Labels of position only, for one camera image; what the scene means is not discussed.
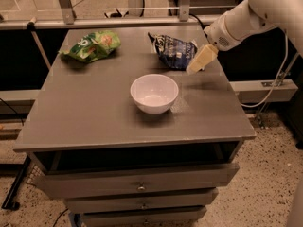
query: white bowl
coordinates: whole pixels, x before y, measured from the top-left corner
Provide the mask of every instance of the white bowl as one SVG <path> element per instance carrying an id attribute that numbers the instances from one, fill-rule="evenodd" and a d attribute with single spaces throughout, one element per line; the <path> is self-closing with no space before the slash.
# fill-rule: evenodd
<path id="1" fill-rule="evenodd" d="M 161 114 L 168 110 L 179 93 L 177 83 L 160 74 L 148 74 L 136 79 L 131 86 L 134 103 L 147 114 Z"/>

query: chip bag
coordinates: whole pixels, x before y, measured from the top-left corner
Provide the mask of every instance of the chip bag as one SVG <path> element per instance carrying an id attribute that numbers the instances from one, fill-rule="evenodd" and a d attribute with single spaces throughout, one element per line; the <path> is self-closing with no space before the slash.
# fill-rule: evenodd
<path id="1" fill-rule="evenodd" d="M 115 49 L 121 46 L 121 41 L 116 33 L 102 30 L 90 33 L 81 38 L 69 51 L 60 51 L 85 63 L 107 58 Z"/>
<path id="2" fill-rule="evenodd" d="M 168 35 L 148 35 L 159 60 L 169 68 L 185 70 L 197 53 L 195 42 L 184 42 Z"/>

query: white cable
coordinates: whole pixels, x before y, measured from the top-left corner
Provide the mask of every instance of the white cable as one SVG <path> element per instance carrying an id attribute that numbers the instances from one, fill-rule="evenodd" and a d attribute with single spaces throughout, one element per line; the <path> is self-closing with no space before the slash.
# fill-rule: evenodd
<path id="1" fill-rule="evenodd" d="M 278 69 L 278 72 L 276 73 L 276 78 L 272 83 L 272 87 L 271 90 L 268 92 L 268 94 L 266 95 L 266 97 L 259 103 L 255 104 L 255 105 L 247 105 L 247 104 L 241 104 L 242 107 L 246 107 L 246 108 L 256 108 L 257 106 L 261 105 L 263 102 L 265 102 L 267 100 L 267 98 L 271 95 L 271 93 L 273 92 L 274 88 L 276 87 L 276 80 L 278 78 L 278 76 L 281 73 L 282 68 L 284 67 L 284 64 L 287 60 L 288 57 L 288 37 L 287 34 L 285 33 L 285 56 L 284 56 L 284 60 L 283 63 L 281 64 L 280 68 Z"/>

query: table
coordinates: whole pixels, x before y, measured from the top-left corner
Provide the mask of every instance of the table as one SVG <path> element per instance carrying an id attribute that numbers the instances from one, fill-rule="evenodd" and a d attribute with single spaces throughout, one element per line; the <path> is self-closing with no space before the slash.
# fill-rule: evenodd
<path id="1" fill-rule="evenodd" d="M 220 64 L 188 76 L 168 69 L 148 32 L 207 44 L 197 25 L 111 28 L 121 47 L 83 65 L 57 57 L 14 146 L 43 171 L 36 184 L 88 226 L 198 219 L 239 169 L 255 132 Z M 96 29 L 70 30 L 62 49 Z M 133 103 L 135 79 L 160 73 L 180 94 L 159 115 Z"/>

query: floor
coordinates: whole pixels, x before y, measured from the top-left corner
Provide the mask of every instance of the floor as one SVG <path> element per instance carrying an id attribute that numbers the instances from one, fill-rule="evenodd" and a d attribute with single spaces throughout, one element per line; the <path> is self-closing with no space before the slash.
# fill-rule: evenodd
<path id="1" fill-rule="evenodd" d="M 30 19 L 35 10 L 33 3 L 29 2 L 31 0 L 9 0 L 9 4 L 3 1 L 0 0 L 0 12 L 7 19 Z M 50 4 L 47 1 L 35 0 L 38 7 L 37 14 L 60 17 L 61 14 L 54 9 L 58 3 L 52 0 L 49 8 Z M 102 1 L 94 0 L 92 3 L 104 5 Z M 106 10 L 126 6 L 125 0 L 118 0 L 119 5 L 113 3 L 113 0 L 107 1 L 111 2 L 106 3 L 108 7 Z M 163 7 L 167 5 L 167 2 L 168 0 L 147 0 L 147 7 L 158 6 L 161 9 L 147 9 L 145 16 L 159 14 L 164 16 Z M 102 17 L 103 11 L 98 6 L 91 6 L 90 3 L 84 2 L 76 9 L 79 17 L 84 19 Z M 295 147 L 296 140 L 293 133 L 276 110 L 271 110 L 265 115 L 265 129 L 261 129 L 253 118 L 251 122 L 255 127 L 257 137 L 246 141 L 241 147 L 234 160 L 240 164 L 240 171 L 227 187 L 219 188 L 219 195 L 211 205 L 207 206 L 205 216 L 195 222 L 159 223 L 154 224 L 155 227 L 279 227 L 285 225 L 296 185 L 303 173 L 303 152 Z M 11 124 L 6 123 L 4 127 L 9 128 Z M 22 163 L 25 159 L 24 154 L 16 154 L 12 150 L 14 135 L 17 133 L 18 131 L 11 130 L 12 137 L 0 137 L 1 163 Z M 40 174 L 39 169 L 31 165 L 16 197 L 21 204 L 20 209 L 17 211 L 1 209 L 0 227 L 72 226 L 68 211 L 57 221 L 59 215 L 65 210 L 63 202 L 50 200 L 32 184 L 32 179 L 38 174 Z M 0 177 L 0 203 L 3 202 L 13 180 L 12 177 Z"/>

